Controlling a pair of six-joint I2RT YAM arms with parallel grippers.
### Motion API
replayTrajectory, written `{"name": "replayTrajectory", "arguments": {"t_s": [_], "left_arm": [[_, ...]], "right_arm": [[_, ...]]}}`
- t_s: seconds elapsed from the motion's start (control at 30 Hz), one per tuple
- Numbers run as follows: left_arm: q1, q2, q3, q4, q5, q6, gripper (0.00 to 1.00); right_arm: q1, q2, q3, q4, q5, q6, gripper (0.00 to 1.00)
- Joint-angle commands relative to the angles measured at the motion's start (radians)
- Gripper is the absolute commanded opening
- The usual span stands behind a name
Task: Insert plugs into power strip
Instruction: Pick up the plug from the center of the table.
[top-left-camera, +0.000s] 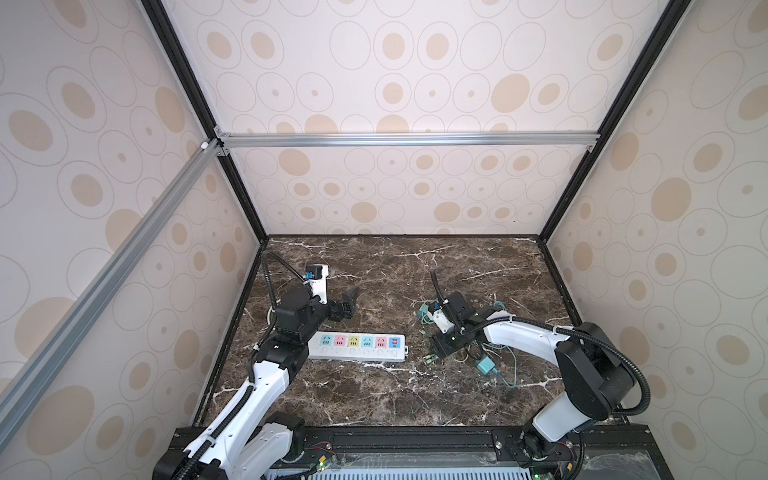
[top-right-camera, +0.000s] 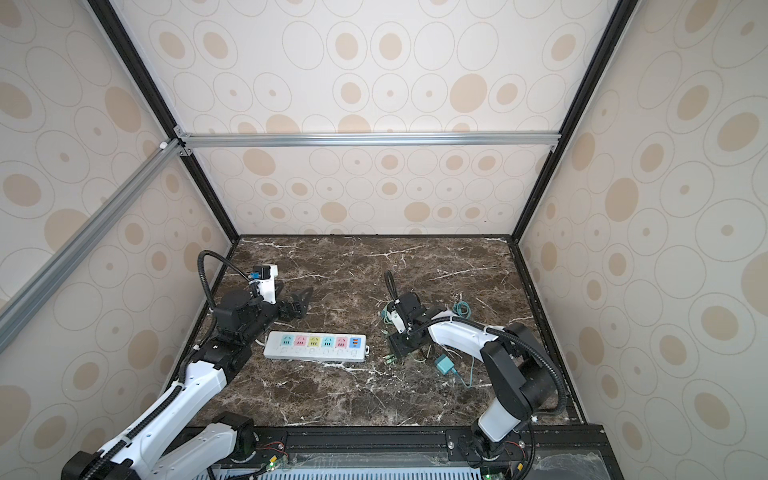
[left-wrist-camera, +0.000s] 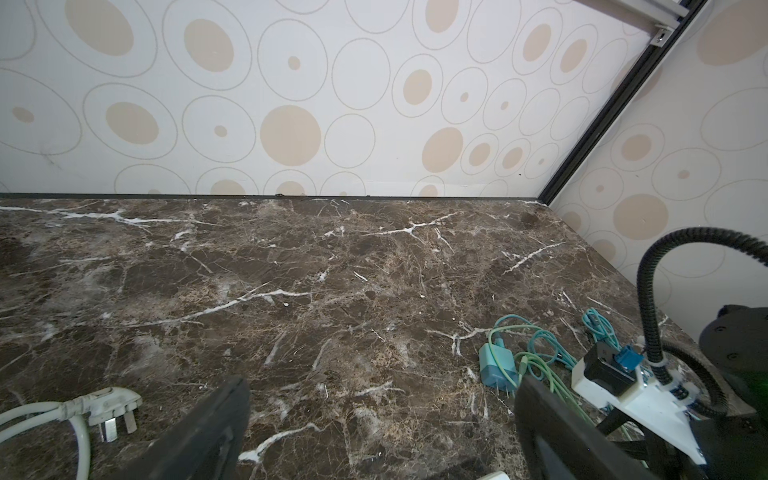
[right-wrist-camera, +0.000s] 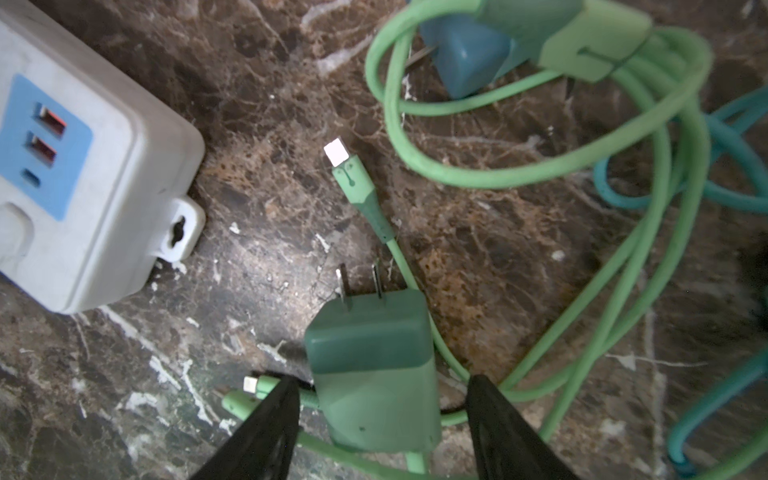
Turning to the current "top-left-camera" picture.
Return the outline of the white power strip coloured sockets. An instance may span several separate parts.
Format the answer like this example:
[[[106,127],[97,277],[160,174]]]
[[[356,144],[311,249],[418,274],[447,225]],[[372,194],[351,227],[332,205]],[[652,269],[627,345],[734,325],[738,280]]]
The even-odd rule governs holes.
[[[401,363],[408,354],[401,334],[317,332],[308,347],[315,360]]]

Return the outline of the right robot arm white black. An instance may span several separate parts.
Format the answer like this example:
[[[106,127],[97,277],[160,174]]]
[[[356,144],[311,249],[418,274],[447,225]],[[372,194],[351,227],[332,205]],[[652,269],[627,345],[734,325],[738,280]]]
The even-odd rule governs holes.
[[[525,423],[516,441],[528,458],[544,459],[568,434],[615,415],[640,415],[650,406],[650,382],[599,326],[550,325],[499,305],[477,309],[462,293],[445,293],[436,271],[430,279],[436,302],[427,308],[427,316],[439,328],[431,338],[435,357],[476,344],[521,351],[559,369],[563,392]]]

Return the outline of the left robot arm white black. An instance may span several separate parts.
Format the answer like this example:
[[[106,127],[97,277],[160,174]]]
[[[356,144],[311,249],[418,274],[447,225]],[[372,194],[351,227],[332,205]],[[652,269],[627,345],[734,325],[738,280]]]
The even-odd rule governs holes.
[[[299,272],[269,250],[260,260],[274,318],[251,351],[246,379],[196,438],[168,448],[153,469],[155,479],[259,479],[276,462],[303,454],[303,419],[266,414],[309,358],[320,326],[354,316],[360,290],[333,300],[326,266],[310,264]]]

